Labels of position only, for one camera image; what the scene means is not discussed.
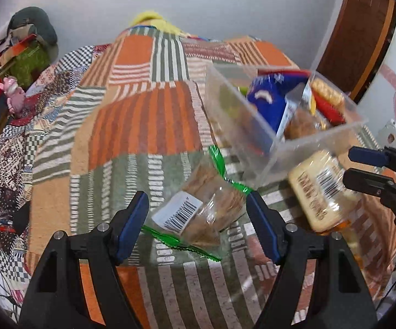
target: yellow snack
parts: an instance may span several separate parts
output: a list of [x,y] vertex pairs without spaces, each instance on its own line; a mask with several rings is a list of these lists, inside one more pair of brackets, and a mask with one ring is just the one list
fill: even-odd
[[315,232],[324,232],[340,223],[359,201],[357,193],[342,182],[338,159],[328,151],[318,151],[288,174],[309,224]]
[[313,81],[311,81],[311,89],[337,109],[340,109],[344,105],[344,95],[331,88],[320,78],[315,78]]

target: green plastic strip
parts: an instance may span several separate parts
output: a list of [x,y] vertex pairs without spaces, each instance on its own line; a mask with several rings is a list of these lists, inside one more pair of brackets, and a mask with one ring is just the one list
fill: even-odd
[[[237,183],[237,182],[232,181],[231,179],[228,179],[227,177],[225,177],[226,168],[225,168],[224,157],[221,154],[221,150],[217,146],[212,145],[208,148],[208,152],[213,160],[213,164],[215,165],[216,170],[221,175],[221,177],[223,177],[234,188],[236,188],[240,192],[244,193],[245,195],[250,194],[250,192],[252,191],[252,189],[250,187],[247,187],[246,185]],[[192,245],[187,246],[187,245],[182,244],[180,239],[174,235],[163,234],[163,233],[158,232],[157,230],[154,230],[153,228],[150,228],[146,225],[142,226],[142,231],[150,234],[153,238],[160,240],[163,244],[165,244],[166,246],[169,246],[172,249],[192,251],[192,252],[202,255],[206,258],[209,258],[211,260],[214,260],[217,262],[221,261],[220,257],[209,254],[208,252],[204,251],[203,249],[200,249],[199,247],[192,246]]]

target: metal screw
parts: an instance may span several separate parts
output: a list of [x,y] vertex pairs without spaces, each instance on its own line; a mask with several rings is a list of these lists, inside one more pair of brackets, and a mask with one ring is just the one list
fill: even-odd
[[98,225],[98,230],[101,231],[101,232],[105,232],[105,231],[107,231],[109,228],[110,228],[110,224],[108,224],[108,223],[100,223],[100,224]]
[[62,230],[55,231],[55,234],[53,234],[53,238],[57,240],[60,240],[63,237],[64,237],[64,231]]
[[335,240],[341,240],[343,238],[343,236],[341,235],[340,232],[334,231],[331,236],[335,239]]
[[298,230],[298,227],[293,223],[289,223],[286,224],[286,230],[288,230],[289,232],[296,232]]

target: wooden door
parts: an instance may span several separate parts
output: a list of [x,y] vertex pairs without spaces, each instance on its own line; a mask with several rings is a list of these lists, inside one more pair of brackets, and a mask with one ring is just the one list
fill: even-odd
[[395,5],[394,0],[343,0],[317,70],[353,100],[361,99],[385,56]]

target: patchwork bedspread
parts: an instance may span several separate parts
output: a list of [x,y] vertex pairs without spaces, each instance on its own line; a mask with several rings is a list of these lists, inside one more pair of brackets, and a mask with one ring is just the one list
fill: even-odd
[[[135,27],[109,46],[67,54],[28,90],[23,117],[0,136],[0,271],[20,303],[56,230],[88,232],[125,208],[137,190],[156,208],[214,143],[229,176],[240,179],[238,159],[203,107],[211,63],[293,65],[272,44],[250,37],[209,42]],[[375,146],[367,129],[358,138]],[[286,181],[260,192],[286,221],[304,221]],[[29,200],[29,227],[18,236],[8,220]],[[374,296],[388,278],[396,242],[392,216],[380,205],[377,214],[362,205],[351,215]],[[219,263],[140,234],[118,272],[145,328],[253,326],[279,268],[264,256],[246,214],[221,233],[221,243]],[[314,270],[310,261],[295,322],[306,316]],[[102,322],[87,265],[81,273],[91,316]]]

